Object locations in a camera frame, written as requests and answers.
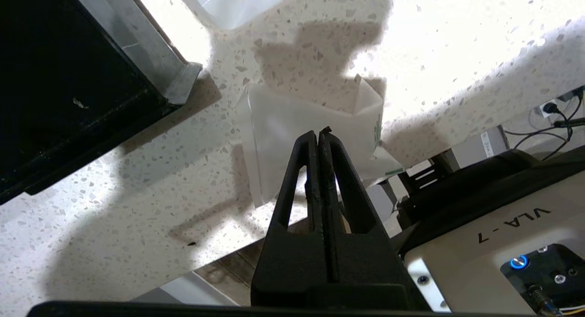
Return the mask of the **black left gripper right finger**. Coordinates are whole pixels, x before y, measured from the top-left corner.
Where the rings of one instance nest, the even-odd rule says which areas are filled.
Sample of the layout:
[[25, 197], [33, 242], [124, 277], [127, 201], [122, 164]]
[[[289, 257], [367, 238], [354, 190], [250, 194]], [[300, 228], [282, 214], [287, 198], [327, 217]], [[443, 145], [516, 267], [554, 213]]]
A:
[[328, 281], [343, 308], [414, 308], [411, 282], [341, 140], [319, 133]]

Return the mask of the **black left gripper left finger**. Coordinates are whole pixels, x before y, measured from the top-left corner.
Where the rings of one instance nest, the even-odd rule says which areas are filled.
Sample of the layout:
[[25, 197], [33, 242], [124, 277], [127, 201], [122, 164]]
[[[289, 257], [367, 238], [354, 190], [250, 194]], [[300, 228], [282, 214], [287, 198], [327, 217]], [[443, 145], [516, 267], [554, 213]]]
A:
[[[300, 169], [306, 168], [309, 232], [288, 231]], [[328, 280], [318, 145], [313, 131], [295, 141], [251, 282], [253, 306], [304, 306], [307, 293]]]

